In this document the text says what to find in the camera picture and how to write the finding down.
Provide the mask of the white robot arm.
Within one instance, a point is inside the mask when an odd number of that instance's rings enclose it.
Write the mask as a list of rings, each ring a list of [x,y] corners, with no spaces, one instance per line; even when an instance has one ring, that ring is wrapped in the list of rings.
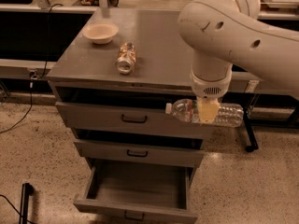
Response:
[[[200,123],[215,122],[233,65],[299,97],[299,34],[258,21],[260,7],[260,0],[194,0],[181,10],[178,31],[193,49]]]

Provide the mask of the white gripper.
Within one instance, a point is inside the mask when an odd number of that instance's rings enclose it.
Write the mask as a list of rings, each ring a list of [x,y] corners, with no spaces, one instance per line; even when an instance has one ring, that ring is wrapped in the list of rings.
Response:
[[[229,89],[232,71],[216,81],[205,81],[191,72],[191,87],[197,98],[197,109],[201,123],[210,124],[216,118],[220,103],[217,98],[222,97]]]

